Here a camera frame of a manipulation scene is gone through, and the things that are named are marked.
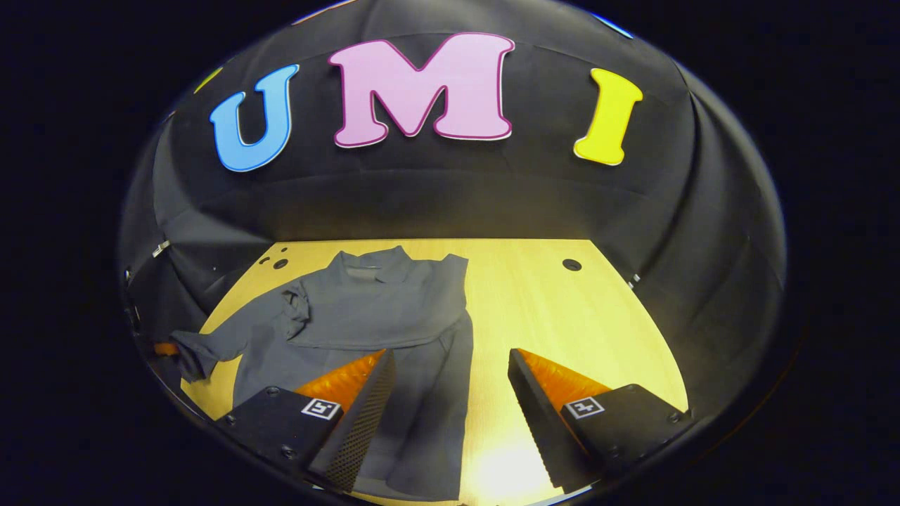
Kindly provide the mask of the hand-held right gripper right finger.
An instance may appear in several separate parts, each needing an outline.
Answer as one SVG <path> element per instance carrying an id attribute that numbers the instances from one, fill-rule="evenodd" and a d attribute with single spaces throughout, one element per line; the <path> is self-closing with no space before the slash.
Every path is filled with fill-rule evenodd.
<path id="1" fill-rule="evenodd" d="M 508 380 L 554 487 L 618 486 L 695 426 L 639 384 L 608 387 L 526 349 L 509 352 Z"/>

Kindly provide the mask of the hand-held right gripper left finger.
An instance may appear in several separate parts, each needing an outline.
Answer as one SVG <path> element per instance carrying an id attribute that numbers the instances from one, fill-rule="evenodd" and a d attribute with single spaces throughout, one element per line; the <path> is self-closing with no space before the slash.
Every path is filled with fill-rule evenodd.
<path id="1" fill-rule="evenodd" d="M 394 353 L 378 350 L 303 387 L 266 387 L 215 424 L 228 442 L 274 473 L 348 494 L 391 397 Z"/>

